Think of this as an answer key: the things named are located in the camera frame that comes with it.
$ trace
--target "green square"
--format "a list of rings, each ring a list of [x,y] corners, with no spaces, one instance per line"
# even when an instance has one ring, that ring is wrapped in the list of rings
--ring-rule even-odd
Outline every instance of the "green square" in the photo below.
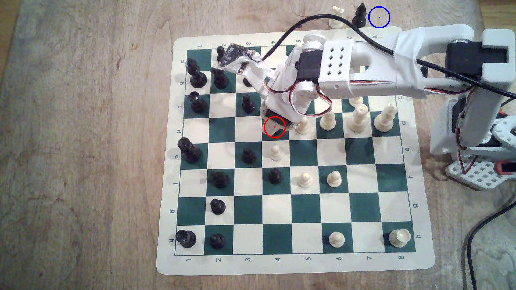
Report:
[[[319,195],[292,195],[292,223],[321,222]]]
[[[185,96],[185,107],[183,113],[183,119],[194,119],[194,118],[209,118],[209,94],[201,94],[199,97],[206,101],[208,107],[200,114],[192,110],[192,102],[188,99],[188,95]]]
[[[209,177],[212,172],[224,172],[229,176],[229,184],[225,188],[217,188],[211,182]],[[232,196],[235,194],[235,169],[208,169],[208,184],[206,185],[206,196],[220,197]]]
[[[251,149],[256,154],[256,161],[246,164],[242,160],[244,148]],[[235,143],[235,168],[253,168],[262,166],[262,142],[237,142]]]
[[[256,108],[251,113],[246,113],[244,109],[242,109],[242,97],[248,94],[251,97],[251,100],[256,104]],[[262,105],[262,97],[259,93],[236,93],[236,116],[237,117],[246,117],[246,116],[259,116],[260,115],[260,106]]]
[[[212,50],[188,50],[186,57],[195,59],[201,71],[212,68]]]
[[[178,225],[203,225],[206,197],[180,197],[178,200]]]
[[[291,166],[317,165],[317,140],[290,140]]]
[[[209,119],[209,143],[234,142],[235,118],[210,118]]]
[[[339,139],[344,138],[344,124],[342,122],[342,114],[335,114],[336,125],[335,128],[327,131],[323,129],[321,124],[322,118],[317,118],[317,139]]]
[[[383,244],[385,245],[386,253],[415,253],[416,252],[416,243],[414,239],[414,228],[412,227],[411,221],[393,221],[393,222],[382,222],[383,229]],[[389,234],[394,230],[406,229],[410,232],[412,237],[410,241],[402,248],[396,248],[391,245],[389,241]]]
[[[363,96],[362,97],[364,99],[364,105],[366,105],[367,107],[369,107],[369,100],[366,96]],[[342,99],[342,112],[346,113],[346,112],[353,112],[354,111],[354,107],[351,106],[349,104],[349,99]]]
[[[351,221],[381,221],[377,192],[349,194]]]
[[[377,164],[378,191],[407,191],[405,164]]]
[[[392,126],[392,129],[390,129],[387,132],[378,131],[378,129],[376,129],[376,127],[375,127],[375,118],[376,118],[376,116],[381,114],[381,112],[370,112],[370,114],[371,114],[371,128],[373,129],[373,137],[401,136],[401,133],[399,131],[398,114],[396,114],[394,116],[394,119],[393,119],[394,125]]]
[[[221,234],[225,238],[221,249],[214,249],[209,245],[209,237]],[[204,255],[232,255],[233,254],[233,225],[207,225],[204,228]]]
[[[263,254],[292,254],[292,224],[263,225]]]
[[[330,245],[330,235],[339,232],[344,235],[344,244],[340,248]],[[323,223],[322,224],[322,252],[325,254],[353,253],[353,237],[351,234],[351,223]]]
[[[290,167],[277,167],[283,175],[283,180],[278,184],[269,181],[269,173],[272,168],[262,168],[262,192],[264,195],[289,195],[290,194]]]
[[[236,90],[235,74],[227,72],[227,71],[224,71],[224,74],[229,78],[228,85],[223,89],[217,89],[217,87],[215,87],[215,83],[214,83],[215,78],[213,77],[213,74],[212,74],[212,77],[211,77],[212,84],[211,84],[211,88],[210,88],[210,93],[234,93],[235,92],[235,90]]]
[[[197,160],[194,163],[188,163],[186,162],[185,154],[181,153],[181,170],[208,168],[208,144],[199,143],[194,145],[201,149],[201,158],[199,158],[199,160]]]
[[[342,177],[342,183],[337,187],[329,186],[326,180],[328,175],[333,171],[338,171]],[[348,173],[346,166],[319,166],[319,191],[322,194],[348,192]]]
[[[374,164],[375,151],[372,138],[347,138],[344,140],[346,147],[346,164]]]
[[[235,224],[262,223],[262,196],[236,196],[234,207]]]

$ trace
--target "black pawn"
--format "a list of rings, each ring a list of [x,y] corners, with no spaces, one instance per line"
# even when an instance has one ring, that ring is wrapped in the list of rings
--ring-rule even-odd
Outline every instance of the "black pawn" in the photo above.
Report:
[[[209,236],[209,245],[214,249],[221,249],[224,247],[225,237],[221,234],[213,234]]]
[[[251,97],[248,94],[242,96],[242,109],[246,113],[252,113],[256,108],[256,104],[251,100]]]
[[[220,59],[224,56],[224,48],[219,46],[217,47],[217,61],[220,61]]]
[[[367,24],[367,21],[365,20],[365,16],[367,15],[367,11],[365,9],[365,4],[362,3],[357,8],[355,12],[355,17],[353,17],[353,20],[351,20],[351,23],[354,24],[358,28],[362,28]]]
[[[251,164],[256,161],[256,154],[249,148],[244,148],[242,160],[245,164]]]
[[[213,74],[213,84],[217,89],[221,90],[228,86],[229,78],[223,70],[212,68],[210,71]]]
[[[216,215],[220,215],[225,211],[225,203],[220,199],[212,199],[209,205],[212,207],[212,212]]]
[[[190,105],[192,110],[198,114],[202,113],[208,107],[208,104],[205,100],[201,99],[199,93],[196,91],[191,92],[188,95],[188,99],[192,102]]]
[[[183,248],[191,248],[197,242],[197,237],[192,231],[179,230],[175,234],[175,239],[181,244]]]
[[[225,188],[229,184],[229,176],[224,172],[212,172],[210,177],[213,185],[219,189]]]
[[[185,154],[186,162],[188,163],[194,163],[201,158],[201,149],[195,147],[188,138],[179,139],[178,147]]]
[[[269,181],[272,184],[278,184],[283,180],[283,175],[277,168],[272,168],[269,173]]]

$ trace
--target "blue circle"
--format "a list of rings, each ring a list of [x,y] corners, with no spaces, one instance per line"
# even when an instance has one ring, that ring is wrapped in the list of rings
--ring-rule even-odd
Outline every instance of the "blue circle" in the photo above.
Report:
[[[386,23],[385,25],[383,25],[383,26],[380,26],[380,27],[375,26],[373,23],[371,23],[371,12],[372,12],[373,10],[375,10],[376,8],[383,8],[383,9],[385,9],[385,10],[387,11],[387,13],[389,14],[389,20],[387,21],[387,23]],[[386,27],[386,26],[389,24],[389,22],[391,21],[391,13],[387,10],[387,8],[385,8],[385,7],[383,7],[383,6],[376,6],[376,7],[374,7],[373,9],[369,10],[369,14],[367,15],[367,20],[369,20],[369,24],[370,24],[372,27],[374,27],[374,28],[384,28],[384,27]]]

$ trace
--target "black chess piece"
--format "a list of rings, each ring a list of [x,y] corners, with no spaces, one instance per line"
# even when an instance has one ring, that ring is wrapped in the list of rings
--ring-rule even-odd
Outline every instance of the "black chess piece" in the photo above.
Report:
[[[277,168],[272,168],[269,173],[269,181],[272,184],[278,184],[283,180],[283,175]]]
[[[209,205],[212,207],[212,212],[216,215],[220,215],[225,211],[225,203],[220,199],[212,199]]]
[[[206,75],[203,72],[201,72],[201,69],[197,65],[195,59],[187,58],[185,66],[186,71],[189,75],[191,75],[190,84],[192,85],[192,87],[198,89],[206,85],[208,79]]]
[[[214,249],[221,249],[224,247],[225,237],[222,234],[213,234],[209,236],[209,245]]]
[[[197,237],[192,231],[179,230],[175,234],[175,239],[181,244],[183,248],[191,248],[197,242]]]
[[[365,9],[365,4],[362,3],[357,8],[355,12],[355,17],[351,20],[351,23],[354,24],[358,28],[362,28],[367,24],[367,20],[365,19],[367,15],[367,10]]]
[[[210,71],[213,74],[213,84],[217,89],[221,90],[228,86],[229,78],[223,70],[212,68]]]
[[[249,148],[244,148],[242,160],[245,164],[251,164],[256,161],[256,154]]]
[[[188,163],[194,163],[199,158],[201,158],[202,152],[201,149],[194,146],[192,142],[188,138],[181,138],[178,141],[178,147],[185,154],[186,162]]]
[[[191,92],[188,95],[188,99],[192,102],[190,105],[192,110],[198,114],[202,113],[208,107],[206,101],[203,100],[196,91]]]
[[[220,59],[224,56],[224,47],[219,46],[217,47],[217,61],[220,61]]]
[[[256,104],[248,94],[242,96],[242,109],[246,113],[252,113],[256,108]]]
[[[225,188],[229,184],[229,176],[224,172],[212,172],[210,174],[213,185],[217,188]]]

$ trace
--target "chess piece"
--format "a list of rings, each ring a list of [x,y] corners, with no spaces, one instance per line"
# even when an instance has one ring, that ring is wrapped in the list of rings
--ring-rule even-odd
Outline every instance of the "chess piece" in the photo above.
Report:
[[[387,132],[392,129],[392,126],[394,125],[393,119],[397,112],[398,109],[393,104],[385,106],[385,108],[382,110],[382,113],[380,113],[375,118],[375,128],[381,132]]]

